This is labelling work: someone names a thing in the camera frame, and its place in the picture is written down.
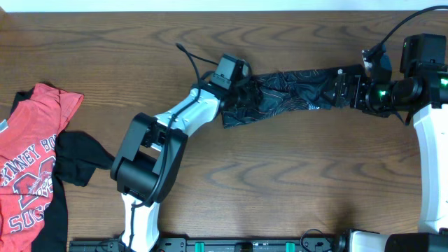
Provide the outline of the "black orange-patterned jersey shirt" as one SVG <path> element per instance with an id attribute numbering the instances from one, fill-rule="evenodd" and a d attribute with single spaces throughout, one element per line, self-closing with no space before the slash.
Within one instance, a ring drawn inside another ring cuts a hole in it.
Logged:
<path id="1" fill-rule="evenodd" d="M 260 105 L 256 108 L 235 107 L 221 111 L 223 127 L 229 129 L 247 125 L 287 111 L 329 110 L 335 106 L 328 101 L 328 84 L 343 73 L 365 75 L 359 64 L 253 75 L 262 92 Z"/>

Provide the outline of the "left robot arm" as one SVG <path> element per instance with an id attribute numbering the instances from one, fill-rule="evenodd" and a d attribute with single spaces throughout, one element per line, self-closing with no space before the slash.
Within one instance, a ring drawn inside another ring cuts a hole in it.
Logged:
<path id="1" fill-rule="evenodd" d="M 200 76 L 168 111 L 134 116 L 110 173 L 125 207 L 121 251 L 153 250 L 160 237 L 160 205 L 174 185 L 189 138 L 225 107 L 257 98 L 248 65 L 220 66 Z"/>

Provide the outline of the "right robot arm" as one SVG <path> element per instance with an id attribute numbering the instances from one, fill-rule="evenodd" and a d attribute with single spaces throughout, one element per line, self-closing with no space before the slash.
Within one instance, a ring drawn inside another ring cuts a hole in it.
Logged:
<path id="1" fill-rule="evenodd" d="M 362 53 L 363 74 L 339 71 L 322 95 L 334 107 L 349 106 L 387 118 L 406 112 L 405 125 L 416 130 L 421 161 L 421 213 L 418 230 L 379 234 L 349 229 L 339 235 L 333 251 L 447 250 L 447 65 L 442 35 L 408 36 L 402 46 L 400 72 L 392 80 L 386 49 Z"/>

